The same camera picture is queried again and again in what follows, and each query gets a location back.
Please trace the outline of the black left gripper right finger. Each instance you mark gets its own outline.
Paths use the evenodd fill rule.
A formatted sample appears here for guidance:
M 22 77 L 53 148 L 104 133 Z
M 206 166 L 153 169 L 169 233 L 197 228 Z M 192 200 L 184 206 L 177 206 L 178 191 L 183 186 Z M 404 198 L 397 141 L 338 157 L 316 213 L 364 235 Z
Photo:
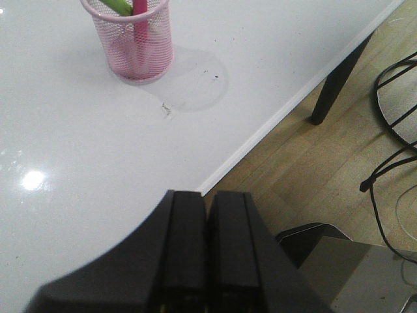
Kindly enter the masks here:
M 211 312 L 330 312 L 276 242 L 252 196 L 218 192 L 208 219 Z

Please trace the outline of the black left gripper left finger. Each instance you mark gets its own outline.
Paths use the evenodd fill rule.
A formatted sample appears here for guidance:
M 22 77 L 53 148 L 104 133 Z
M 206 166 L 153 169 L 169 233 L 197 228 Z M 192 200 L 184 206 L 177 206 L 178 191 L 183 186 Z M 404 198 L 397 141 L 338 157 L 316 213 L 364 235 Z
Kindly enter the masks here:
M 26 312 L 204 312 L 205 204 L 198 192 L 166 192 L 127 238 L 37 291 Z

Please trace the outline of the metal robot base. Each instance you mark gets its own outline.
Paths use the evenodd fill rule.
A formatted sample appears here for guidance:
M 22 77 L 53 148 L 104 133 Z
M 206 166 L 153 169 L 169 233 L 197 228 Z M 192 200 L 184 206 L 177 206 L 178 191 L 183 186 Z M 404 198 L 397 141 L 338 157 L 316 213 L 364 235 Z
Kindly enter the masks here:
M 282 231 L 276 240 L 334 312 L 416 311 L 416 265 L 385 246 L 353 241 L 320 222 Z

